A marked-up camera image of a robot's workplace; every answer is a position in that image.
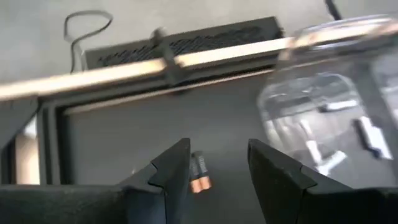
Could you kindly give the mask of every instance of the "clear plastic container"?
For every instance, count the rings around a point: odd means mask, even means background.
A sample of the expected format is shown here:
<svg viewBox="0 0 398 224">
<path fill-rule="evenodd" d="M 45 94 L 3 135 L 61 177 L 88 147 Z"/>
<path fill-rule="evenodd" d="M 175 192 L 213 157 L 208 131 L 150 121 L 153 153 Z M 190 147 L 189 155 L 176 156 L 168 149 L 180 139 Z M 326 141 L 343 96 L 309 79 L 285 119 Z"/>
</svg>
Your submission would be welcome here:
<svg viewBox="0 0 398 224">
<path fill-rule="evenodd" d="M 381 31 L 394 23 L 386 16 L 360 17 L 293 37 L 258 98 L 269 144 L 350 187 L 395 186 L 394 157 L 383 128 L 367 113 L 372 102 L 363 101 L 362 93 L 366 100 L 370 94 L 360 73 L 374 63 L 369 53 L 384 44 Z"/>
</svg>

